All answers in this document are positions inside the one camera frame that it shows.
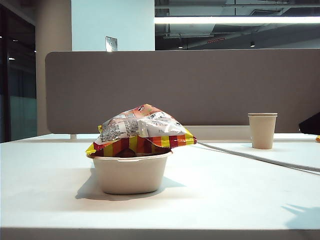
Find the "table surface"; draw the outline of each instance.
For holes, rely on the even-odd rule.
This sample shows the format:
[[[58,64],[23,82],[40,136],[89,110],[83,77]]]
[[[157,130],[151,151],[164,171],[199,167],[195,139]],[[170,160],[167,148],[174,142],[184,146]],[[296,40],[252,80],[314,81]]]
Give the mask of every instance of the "table surface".
[[[96,136],[80,134],[71,140],[68,134],[49,134],[0,145],[3,233],[157,229],[316,230],[313,234],[319,234],[319,173],[197,144],[173,149],[157,191],[112,195],[98,188],[93,161],[85,156]],[[290,136],[296,140],[275,140],[270,150],[251,148],[250,143],[211,144],[320,168],[320,143],[315,136],[275,135]]]

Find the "black object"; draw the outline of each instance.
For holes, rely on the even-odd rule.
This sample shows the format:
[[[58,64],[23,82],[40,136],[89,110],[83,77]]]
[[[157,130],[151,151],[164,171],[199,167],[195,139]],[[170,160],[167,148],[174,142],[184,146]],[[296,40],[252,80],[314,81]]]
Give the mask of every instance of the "black object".
[[[299,123],[299,127],[303,134],[320,135],[320,112]]]

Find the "chip bag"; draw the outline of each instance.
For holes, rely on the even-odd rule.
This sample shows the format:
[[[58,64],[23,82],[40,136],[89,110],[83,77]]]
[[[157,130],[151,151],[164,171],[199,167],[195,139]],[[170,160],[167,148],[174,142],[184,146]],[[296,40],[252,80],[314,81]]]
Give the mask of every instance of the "chip bag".
[[[100,136],[86,150],[88,157],[141,157],[196,144],[197,139],[172,116],[144,104],[98,126]]]

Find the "gray partition panel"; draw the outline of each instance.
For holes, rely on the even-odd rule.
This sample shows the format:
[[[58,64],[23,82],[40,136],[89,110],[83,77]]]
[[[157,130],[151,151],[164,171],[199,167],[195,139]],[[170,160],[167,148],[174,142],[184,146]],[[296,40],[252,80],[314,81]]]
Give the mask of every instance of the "gray partition panel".
[[[276,132],[320,111],[320,49],[51,52],[45,60],[52,133],[96,133],[151,104],[184,125],[248,125],[278,112]]]

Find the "paper bowl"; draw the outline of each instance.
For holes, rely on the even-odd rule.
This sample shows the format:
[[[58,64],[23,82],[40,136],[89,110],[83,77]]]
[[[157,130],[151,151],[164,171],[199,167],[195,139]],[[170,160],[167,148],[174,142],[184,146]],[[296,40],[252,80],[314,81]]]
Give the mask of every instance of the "paper bowl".
[[[172,151],[141,157],[95,156],[97,181],[107,194],[142,194],[156,191]]]

